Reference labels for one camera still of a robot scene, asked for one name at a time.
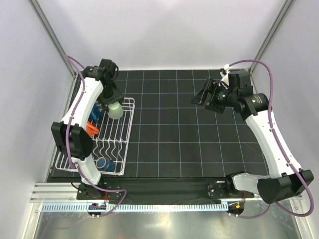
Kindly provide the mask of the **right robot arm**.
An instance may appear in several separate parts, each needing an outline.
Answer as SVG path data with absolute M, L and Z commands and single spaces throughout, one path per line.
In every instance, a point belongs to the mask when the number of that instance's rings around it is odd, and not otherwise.
M 303 170 L 284 142 L 269 109 L 265 94 L 254 94 L 249 80 L 222 81 L 207 79 L 200 92 L 192 99 L 193 104 L 223 113 L 226 107 L 239 113 L 253 132 L 266 159 L 269 175 L 247 172 L 227 176 L 224 191 L 229 197 L 237 197 L 242 191 L 259 195 L 267 204 L 309 192 L 314 176 Z

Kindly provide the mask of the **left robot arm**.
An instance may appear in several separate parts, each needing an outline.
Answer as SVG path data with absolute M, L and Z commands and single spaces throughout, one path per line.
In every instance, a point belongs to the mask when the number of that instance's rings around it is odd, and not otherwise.
M 86 128 L 96 103 L 111 119 L 122 117 L 124 96 L 115 84 L 117 74 L 118 66 L 108 59 L 79 72 L 81 84 L 70 109 L 60 122 L 51 126 L 58 150 L 66 155 L 71 168 L 77 168 L 82 182 L 90 185 L 88 194 L 97 200 L 104 197 L 106 190 L 100 184 L 102 174 L 94 163 L 93 139 Z

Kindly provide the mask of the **orange mug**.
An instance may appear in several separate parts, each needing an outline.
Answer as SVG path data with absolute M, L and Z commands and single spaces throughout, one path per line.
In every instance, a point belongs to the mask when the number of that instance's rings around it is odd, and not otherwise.
M 86 133 L 90 136 L 93 137 L 96 134 L 99 134 L 99 129 L 94 127 L 89 121 L 87 122 L 87 126 L 86 126 Z

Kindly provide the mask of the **light green cup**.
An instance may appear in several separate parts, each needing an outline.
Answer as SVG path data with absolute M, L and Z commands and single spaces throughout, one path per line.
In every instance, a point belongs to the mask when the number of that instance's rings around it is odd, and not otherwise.
M 119 102 L 108 105 L 108 116 L 113 120 L 118 120 L 123 116 L 123 108 Z

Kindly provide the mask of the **faceted blue mug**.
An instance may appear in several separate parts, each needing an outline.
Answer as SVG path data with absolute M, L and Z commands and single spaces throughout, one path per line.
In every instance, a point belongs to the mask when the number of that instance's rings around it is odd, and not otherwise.
M 101 116 L 101 112 L 99 110 L 99 107 L 98 107 L 97 104 L 94 104 L 94 106 L 93 106 L 93 108 L 92 108 L 92 110 L 90 112 L 88 121 L 98 122 L 100 116 Z

